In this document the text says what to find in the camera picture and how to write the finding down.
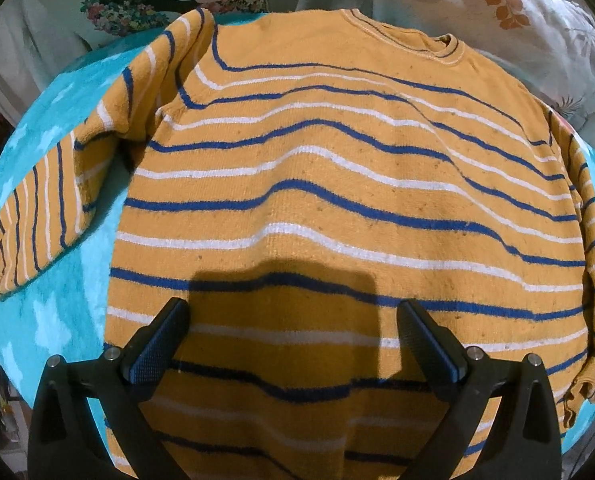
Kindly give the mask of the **white leaf print pillow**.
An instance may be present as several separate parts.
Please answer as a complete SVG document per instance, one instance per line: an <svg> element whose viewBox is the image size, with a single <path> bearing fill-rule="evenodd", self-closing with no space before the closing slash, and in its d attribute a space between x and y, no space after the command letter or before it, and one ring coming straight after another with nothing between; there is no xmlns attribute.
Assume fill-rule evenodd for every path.
<svg viewBox="0 0 595 480"><path fill-rule="evenodd" d="M595 128L595 16L582 0L269 0L272 10L357 8L377 21L454 34L576 128Z"/></svg>

